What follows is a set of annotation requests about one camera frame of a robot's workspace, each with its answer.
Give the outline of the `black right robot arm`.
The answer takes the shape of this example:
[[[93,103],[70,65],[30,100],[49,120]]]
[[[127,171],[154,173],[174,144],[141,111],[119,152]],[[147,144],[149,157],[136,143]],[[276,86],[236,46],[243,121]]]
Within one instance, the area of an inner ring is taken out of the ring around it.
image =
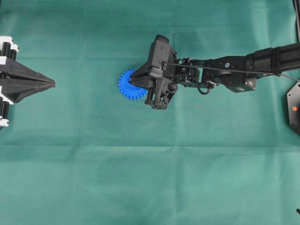
[[[16,61],[18,45],[10,36],[0,38],[0,117],[7,118],[10,105],[55,87],[55,81]],[[178,59],[169,39],[157,35],[148,60],[139,69],[121,74],[118,87],[130,100],[145,98],[153,109],[165,110],[178,85],[196,88],[207,95],[218,85],[232,92],[252,91],[258,79],[300,67],[299,44],[267,48],[246,56],[218,59]]]

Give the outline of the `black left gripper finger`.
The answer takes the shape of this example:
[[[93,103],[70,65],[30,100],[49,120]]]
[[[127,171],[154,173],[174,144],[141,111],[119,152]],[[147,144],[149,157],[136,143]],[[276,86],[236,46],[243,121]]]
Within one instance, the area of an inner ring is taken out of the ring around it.
[[[40,82],[32,80],[1,79],[1,93],[13,103],[24,98],[55,87],[54,82]]]
[[[32,69],[24,66],[23,64],[9,58],[0,59],[0,71],[13,78],[46,83],[55,82],[54,80],[44,76],[43,74],[35,72]]]

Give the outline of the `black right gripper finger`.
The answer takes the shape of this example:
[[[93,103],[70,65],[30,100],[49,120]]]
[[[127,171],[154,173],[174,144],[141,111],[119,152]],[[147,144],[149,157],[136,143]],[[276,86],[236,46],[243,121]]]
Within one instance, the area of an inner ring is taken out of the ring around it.
[[[132,79],[147,79],[149,78],[149,70],[152,68],[152,65],[149,62],[144,63],[140,68],[138,68],[133,74]]]
[[[155,82],[150,77],[140,77],[132,79],[130,84],[143,89],[150,89],[155,85]]]

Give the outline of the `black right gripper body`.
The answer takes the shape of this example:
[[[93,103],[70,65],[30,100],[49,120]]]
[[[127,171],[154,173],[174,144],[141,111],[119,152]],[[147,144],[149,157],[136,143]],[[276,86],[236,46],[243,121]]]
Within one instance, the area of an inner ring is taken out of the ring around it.
[[[174,63],[177,53],[169,44],[169,39],[156,35],[150,46],[146,72],[151,84],[148,85],[148,95],[145,104],[156,110],[167,109],[168,104],[178,90],[173,80],[175,74]]]

